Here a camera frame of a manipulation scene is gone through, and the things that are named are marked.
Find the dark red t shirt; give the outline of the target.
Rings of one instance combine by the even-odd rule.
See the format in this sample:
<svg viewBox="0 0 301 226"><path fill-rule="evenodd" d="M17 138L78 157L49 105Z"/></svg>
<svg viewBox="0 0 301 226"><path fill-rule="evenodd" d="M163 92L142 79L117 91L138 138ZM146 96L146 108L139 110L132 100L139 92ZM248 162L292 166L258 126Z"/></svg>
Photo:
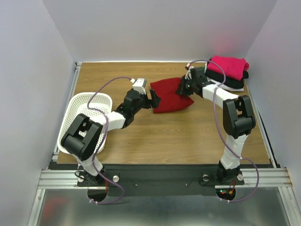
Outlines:
<svg viewBox="0 0 301 226"><path fill-rule="evenodd" d="M172 113L184 110L194 104L189 96L176 93L181 83L181 78L169 78L150 83L151 89L161 98L159 106L153 110L154 113Z"/></svg>

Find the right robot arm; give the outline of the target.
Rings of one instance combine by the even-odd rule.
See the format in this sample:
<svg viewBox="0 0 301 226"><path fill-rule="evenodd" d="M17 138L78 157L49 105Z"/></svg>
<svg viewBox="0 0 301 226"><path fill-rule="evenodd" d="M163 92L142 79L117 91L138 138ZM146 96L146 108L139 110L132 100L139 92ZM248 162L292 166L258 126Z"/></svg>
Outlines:
<svg viewBox="0 0 301 226"><path fill-rule="evenodd" d="M225 144L216 172L217 180L226 184L240 174L242 150L248 135L256 125L249 96L232 94L205 77L204 67L185 67L178 94L196 94L213 102L218 133Z"/></svg>

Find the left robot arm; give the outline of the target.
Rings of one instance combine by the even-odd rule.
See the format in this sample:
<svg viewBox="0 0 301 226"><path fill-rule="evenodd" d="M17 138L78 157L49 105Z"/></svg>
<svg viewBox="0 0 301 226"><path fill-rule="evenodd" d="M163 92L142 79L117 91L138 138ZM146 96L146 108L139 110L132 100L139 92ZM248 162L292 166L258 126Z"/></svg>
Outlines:
<svg viewBox="0 0 301 226"><path fill-rule="evenodd" d="M108 131L128 127L141 109L158 108L161 98L153 89L150 94L151 99L148 99L147 94L131 89L123 103L107 115L100 114L92 118L80 113L58 138L58 147L76 158L89 174L88 180L93 185L98 186L104 182L103 165L97 160L96 154L106 140Z"/></svg>

